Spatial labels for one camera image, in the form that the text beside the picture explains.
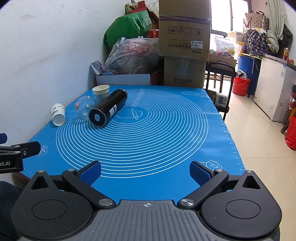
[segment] white box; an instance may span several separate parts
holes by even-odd
[[[227,105],[228,96],[222,95],[221,93],[216,93],[215,106],[225,108]]]

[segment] patterned bag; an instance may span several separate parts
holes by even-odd
[[[269,30],[269,20],[265,17],[263,12],[246,13],[244,18],[244,31],[251,28],[263,28]]]
[[[256,30],[249,30],[246,33],[247,53],[251,56],[261,57],[262,54],[271,54],[267,46],[266,33],[259,34]]]

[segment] black thermos bottle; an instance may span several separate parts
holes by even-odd
[[[117,89],[98,103],[89,112],[89,119],[96,126],[104,126],[107,121],[124,105],[128,98],[125,90]]]

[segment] gray gripper base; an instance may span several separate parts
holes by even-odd
[[[86,229],[64,241],[226,240],[209,231],[195,211],[179,209],[170,200],[122,200],[113,209],[98,211]]]

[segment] tiled floor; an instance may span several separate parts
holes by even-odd
[[[228,95],[229,82],[223,93]],[[250,99],[232,94],[226,126],[237,146],[246,169],[256,172],[281,207],[281,240],[296,240],[296,151],[287,147],[280,129]]]

